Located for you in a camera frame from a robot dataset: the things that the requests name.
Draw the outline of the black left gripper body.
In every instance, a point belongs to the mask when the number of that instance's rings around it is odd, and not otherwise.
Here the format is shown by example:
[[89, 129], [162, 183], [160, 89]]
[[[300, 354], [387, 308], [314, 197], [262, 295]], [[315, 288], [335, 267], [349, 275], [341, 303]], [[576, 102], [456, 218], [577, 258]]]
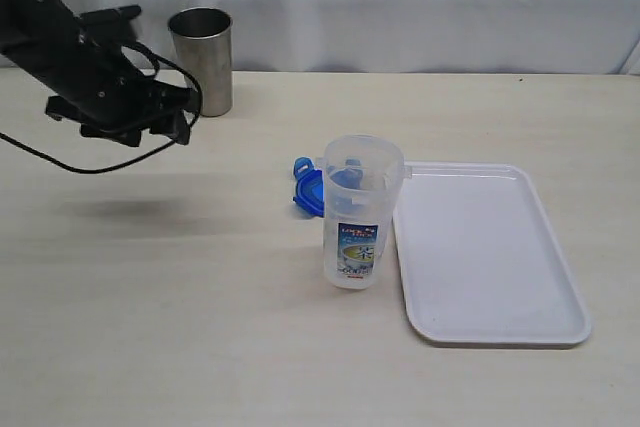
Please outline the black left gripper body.
[[63, 4], [47, 7], [44, 46], [51, 67], [44, 82], [55, 95], [45, 113], [77, 123], [87, 138], [137, 147], [147, 131], [186, 145], [198, 91], [157, 79], [164, 61], [138, 41], [133, 27], [141, 12], [138, 5], [80, 15]]

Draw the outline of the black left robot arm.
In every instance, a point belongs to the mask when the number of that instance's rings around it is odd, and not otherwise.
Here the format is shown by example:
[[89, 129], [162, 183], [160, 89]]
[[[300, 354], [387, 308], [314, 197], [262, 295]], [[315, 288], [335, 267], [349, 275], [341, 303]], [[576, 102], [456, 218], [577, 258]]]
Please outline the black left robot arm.
[[139, 146], [144, 132], [186, 145], [194, 90], [145, 74], [123, 53], [158, 59], [138, 43], [133, 4], [74, 14], [62, 0], [1, 0], [1, 54], [53, 91], [45, 113], [85, 138]]

